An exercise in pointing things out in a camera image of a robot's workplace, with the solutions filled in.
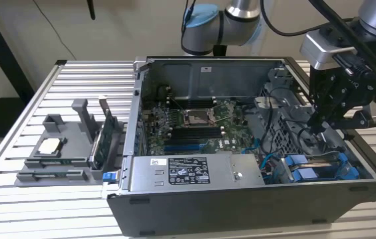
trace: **power supply label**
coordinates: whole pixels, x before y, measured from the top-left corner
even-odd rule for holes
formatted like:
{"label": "power supply label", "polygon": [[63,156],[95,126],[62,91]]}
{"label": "power supply label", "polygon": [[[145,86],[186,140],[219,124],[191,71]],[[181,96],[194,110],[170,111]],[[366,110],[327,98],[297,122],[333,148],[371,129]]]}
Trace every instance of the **power supply label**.
{"label": "power supply label", "polygon": [[169,158],[169,183],[171,185],[209,183],[206,158]]}

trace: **slotted metal workbench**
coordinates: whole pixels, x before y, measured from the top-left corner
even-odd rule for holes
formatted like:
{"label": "slotted metal workbench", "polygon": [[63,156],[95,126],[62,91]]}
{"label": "slotted metal workbench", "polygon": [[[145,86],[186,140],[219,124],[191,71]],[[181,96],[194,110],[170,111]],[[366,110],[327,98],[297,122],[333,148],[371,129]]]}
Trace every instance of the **slotted metal workbench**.
{"label": "slotted metal workbench", "polygon": [[[309,65],[299,62],[305,71]],[[43,130],[46,114],[78,120],[74,98],[87,98],[87,111],[102,120],[97,97],[105,95],[113,115],[127,120],[131,62],[69,61],[54,66],[17,122],[0,144],[0,239],[125,238],[99,191],[101,186],[16,188],[16,172]],[[376,128],[358,130],[376,151]],[[376,202],[357,205],[333,224],[234,231],[163,238],[376,238]]]}

